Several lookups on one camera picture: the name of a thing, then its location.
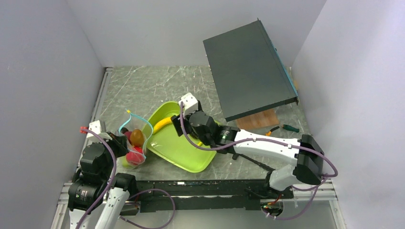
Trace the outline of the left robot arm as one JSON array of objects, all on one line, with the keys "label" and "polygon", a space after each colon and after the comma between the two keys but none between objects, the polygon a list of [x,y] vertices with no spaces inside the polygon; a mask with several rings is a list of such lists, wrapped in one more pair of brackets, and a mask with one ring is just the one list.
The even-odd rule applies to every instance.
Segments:
[{"label": "left robot arm", "polygon": [[80,160],[81,175],[68,190],[70,228],[112,229],[127,200],[138,191],[134,175],[112,176],[117,158],[128,150],[127,138],[109,133],[110,138],[92,143]]}]

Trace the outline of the purple sweet potato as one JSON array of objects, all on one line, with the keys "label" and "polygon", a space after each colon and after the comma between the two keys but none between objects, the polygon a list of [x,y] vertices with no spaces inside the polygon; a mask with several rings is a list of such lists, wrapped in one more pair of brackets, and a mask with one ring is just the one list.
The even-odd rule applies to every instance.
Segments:
[{"label": "purple sweet potato", "polygon": [[124,135],[127,137],[127,140],[130,141],[130,136],[131,136],[132,132],[131,131],[126,131],[124,133]]}]

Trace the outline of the clear zip top bag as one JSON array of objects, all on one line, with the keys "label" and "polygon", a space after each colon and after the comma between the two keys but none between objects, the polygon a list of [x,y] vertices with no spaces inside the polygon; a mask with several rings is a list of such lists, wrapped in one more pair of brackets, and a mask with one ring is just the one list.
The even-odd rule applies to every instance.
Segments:
[{"label": "clear zip top bag", "polygon": [[123,167],[135,168],[143,164],[153,134],[150,122],[127,109],[125,122],[118,128],[118,133],[127,138],[128,152],[120,159]]}]

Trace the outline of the red apple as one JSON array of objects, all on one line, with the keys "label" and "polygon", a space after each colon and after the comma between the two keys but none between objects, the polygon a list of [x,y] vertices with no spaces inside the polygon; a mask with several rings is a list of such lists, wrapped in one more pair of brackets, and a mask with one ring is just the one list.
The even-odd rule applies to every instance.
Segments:
[{"label": "red apple", "polygon": [[146,160],[141,147],[135,147],[134,151],[129,151],[125,157],[127,163],[131,166],[138,166]]}]

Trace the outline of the brown kiwi potato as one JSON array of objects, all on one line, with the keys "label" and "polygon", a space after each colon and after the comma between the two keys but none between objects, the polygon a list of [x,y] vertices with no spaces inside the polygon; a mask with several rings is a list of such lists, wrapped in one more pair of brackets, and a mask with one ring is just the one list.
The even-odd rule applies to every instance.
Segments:
[{"label": "brown kiwi potato", "polygon": [[130,136],[130,143],[134,147],[142,147],[145,142],[144,135],[140,129],[134,129]]}]

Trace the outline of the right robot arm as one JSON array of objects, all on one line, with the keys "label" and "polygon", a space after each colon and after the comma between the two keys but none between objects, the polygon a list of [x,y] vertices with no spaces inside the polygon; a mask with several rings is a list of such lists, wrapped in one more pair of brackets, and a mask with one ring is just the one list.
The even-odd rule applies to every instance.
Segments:
[{"label": "right robot arm", "polygon": [[236,127],[219,125],[203,111],[185,117],[174,115],[171,121],[178,136],[196,136],[203,144],[198,149],[221,154],[259,155],[282,160],[286,166],[270,172],[263,192],[275,198],[281,191],[299,182],[320,185],[323,180],[324,153],[313,136],[276,138],[258,135]]}]

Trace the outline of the green pear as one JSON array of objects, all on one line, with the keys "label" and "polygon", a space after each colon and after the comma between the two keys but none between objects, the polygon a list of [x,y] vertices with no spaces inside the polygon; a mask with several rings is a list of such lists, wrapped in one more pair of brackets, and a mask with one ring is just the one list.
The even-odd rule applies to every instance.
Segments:
[{"label": "green pear", "polygon": [[132,168],[132,165],[127,161],[125,157],[121,157],[121,164],[124,168]]}]

